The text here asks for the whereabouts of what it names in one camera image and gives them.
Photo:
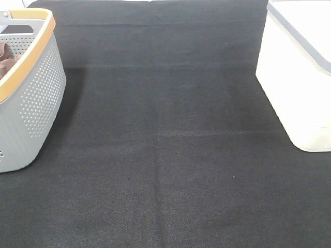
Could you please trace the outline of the white plastic basket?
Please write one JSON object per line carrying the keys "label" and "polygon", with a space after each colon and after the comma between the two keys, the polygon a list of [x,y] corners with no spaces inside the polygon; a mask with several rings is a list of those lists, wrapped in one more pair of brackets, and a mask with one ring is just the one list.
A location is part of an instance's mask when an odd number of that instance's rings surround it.
{"label": "white plastic basket", "polygon": [[291,142],[330,151],[330,1],[269,1],[256,77]]}

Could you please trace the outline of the grey perforated laundry basket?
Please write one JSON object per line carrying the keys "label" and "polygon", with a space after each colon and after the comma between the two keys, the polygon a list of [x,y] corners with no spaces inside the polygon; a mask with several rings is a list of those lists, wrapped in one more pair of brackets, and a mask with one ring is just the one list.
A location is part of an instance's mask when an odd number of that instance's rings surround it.
{"label": "grey perforated laundry basket", "polygon": [[1,42],[21,58],[1,79],[1,172],[31,164],[63,99],[66,76],[50,10],[1,11]]}

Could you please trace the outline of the black table cloth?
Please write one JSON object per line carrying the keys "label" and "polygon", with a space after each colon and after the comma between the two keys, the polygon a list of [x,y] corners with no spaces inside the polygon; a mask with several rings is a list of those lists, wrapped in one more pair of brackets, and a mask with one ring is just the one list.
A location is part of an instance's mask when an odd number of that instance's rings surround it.
{"label": "black table cloth", "polygon": [[255,77],[266,1],[36,1],[67,83],[1,174],[1,247],[330,247],[330,154]]}

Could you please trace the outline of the brown towels in basket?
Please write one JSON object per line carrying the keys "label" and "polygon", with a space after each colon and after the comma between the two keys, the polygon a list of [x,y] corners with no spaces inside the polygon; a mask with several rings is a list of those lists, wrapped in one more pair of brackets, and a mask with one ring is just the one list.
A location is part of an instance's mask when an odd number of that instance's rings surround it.
{"label": "brown towels in basket", "polygon": [[0,79],[15,65],[21,58],[22,54],[17,57],[10,55],[10,48],[8,44],[1,42],[1,64],[0,64]]}

